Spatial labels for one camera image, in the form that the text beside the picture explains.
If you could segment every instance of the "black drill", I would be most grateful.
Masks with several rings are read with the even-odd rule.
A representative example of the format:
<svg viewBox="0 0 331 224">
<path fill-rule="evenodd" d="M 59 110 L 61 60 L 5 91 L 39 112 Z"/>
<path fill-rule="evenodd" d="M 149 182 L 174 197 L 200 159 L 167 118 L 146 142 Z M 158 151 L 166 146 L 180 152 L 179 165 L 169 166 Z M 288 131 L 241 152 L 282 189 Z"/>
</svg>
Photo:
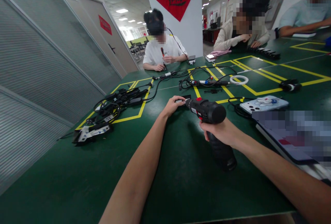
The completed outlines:
<svg viewBox="0 0 331 224">
<path fill-rule="evenodd" d="M 202 98 L 187 99 L 186 106 L 205 123 L 221 123 L 227 115 L 227 112 L 222 105 L 217 104 L 216 102 L 209 102 Z M 237 160 L 233 154 L 232 147 L 222 143 L 210 132 L 207 132 L 207 135 L 217 164 L 223 171 L 234 170 L 237 166 Z"/>
</svg>

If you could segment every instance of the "white t-shirt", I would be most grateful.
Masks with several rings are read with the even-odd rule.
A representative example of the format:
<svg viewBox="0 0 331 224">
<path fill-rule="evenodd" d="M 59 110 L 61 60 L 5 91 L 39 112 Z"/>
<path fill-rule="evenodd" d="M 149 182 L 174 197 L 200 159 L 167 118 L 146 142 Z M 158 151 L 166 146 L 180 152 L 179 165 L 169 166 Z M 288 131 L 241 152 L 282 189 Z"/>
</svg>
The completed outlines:
<svg viewBox="0 0 331 224">
<path fill-rule="evenodd" d="M 180 45 L 183 52 L 180 50 L 176 41 Z M 164 44 L 160 44 L 156 39 L 150 40 L 147 43 L 143 62 L 149 63 L 151 65 L 163 64 L 164 60 L 163 60 L 161 48 L 163 48 L 163 52 L 165 56 L 180 56 L 183 54 L 187 54 L 184 46 L 182 45 L 182 43 L 180 42 L 177 36 L 170 36 L 166 34 Z"/>
</svg>

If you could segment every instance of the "door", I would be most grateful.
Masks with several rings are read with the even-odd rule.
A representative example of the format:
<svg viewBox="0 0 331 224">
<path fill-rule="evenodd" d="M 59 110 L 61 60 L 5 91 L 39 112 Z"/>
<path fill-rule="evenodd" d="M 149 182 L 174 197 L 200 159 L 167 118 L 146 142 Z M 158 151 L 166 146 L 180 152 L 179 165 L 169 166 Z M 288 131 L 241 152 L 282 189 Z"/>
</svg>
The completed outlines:
<svg viewBox="0 0 331 224">
<path fill-rule="evenodd" d="M 123 41 L 120 34 L 117 32 L 114 23 L 110 19 L 108 12 L 105 10 L 102 3 L 96 0 L 79 0 L 86 12 L 89 14 L 90 18 L 94 22 L 94 24 L 99 29 L 100 33 L 105 38 L 108 43 L 109 49 L 112 50 L 114 55 L 120 61 L 120 63 L 125 67 L 125 70 L 129 72 L 137 71 L 138 66 L 134 61 L 131 52 L 129 51 L 128 45 Z M 110 30 L 106 31 L 100 25 L 101 22 L 104 22 L 102 25 L 105 27 L 107 25 L 110 26 Z"/>
</svg>

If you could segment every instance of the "forearm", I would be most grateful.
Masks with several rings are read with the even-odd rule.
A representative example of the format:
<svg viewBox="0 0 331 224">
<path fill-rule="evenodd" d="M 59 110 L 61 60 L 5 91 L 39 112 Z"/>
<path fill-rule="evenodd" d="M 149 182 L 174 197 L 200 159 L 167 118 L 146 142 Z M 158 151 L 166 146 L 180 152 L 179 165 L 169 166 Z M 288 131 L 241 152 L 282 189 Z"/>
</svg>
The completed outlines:
<svg viewBox="0 0 331 224">
<path fill-rule="evenodd" d="M 187 54 L 182 54 L 182 55 L 176 57 L 176 62 L 185 61 L 185 60 L 187 60 L 187 58 L 188 58 L 188 55 Z"/>
<path fill-rule="evenodd" d="M 154 70 L 154 66 L 149 64 L 149 63 L 143 63 L 142 67 L 145 69 L 145 70 L 150 70 L 150 71 L 153 71 Z"/>
<path fill-rule="evenodd" d="M 309 223 L 329 223 L 331 188 L 246 136 L 236 147 L 286 196 Z"/>
<path fill-rule="evenodd" d="M 293 34 L 299 33 L 299 32 L 313 31 L 322 26 L 323 26 L 322 22 L 316 22 L 313 24 L 309 24 L 307 26 L 295 27 L 295 28 L 291 27 L 291 26 L 285 26 L 279 30 L 279 36 L 280 37 L 292 36 Z"/>
<path fill-rule="evenodd" d="M 100 223 L 139 223 L 159 162 L 168 116 L 161 113 L 124 170 Z"/>
</svg>

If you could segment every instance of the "phone case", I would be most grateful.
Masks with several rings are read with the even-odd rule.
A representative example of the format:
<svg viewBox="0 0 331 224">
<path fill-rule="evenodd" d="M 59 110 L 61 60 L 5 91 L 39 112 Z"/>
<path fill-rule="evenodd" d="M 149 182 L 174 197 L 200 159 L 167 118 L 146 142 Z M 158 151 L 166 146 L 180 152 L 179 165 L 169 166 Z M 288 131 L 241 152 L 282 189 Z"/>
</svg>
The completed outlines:
<svg viewBox="0 0 331 224">
<path fill-rule="evenodd" d="M 255 111 L 272 111 L 287 107 L 289 102 L 275 96 L 265 96 L 256 100 L 243 102 L 240 107 L 249 114 Z"/>
</svg>

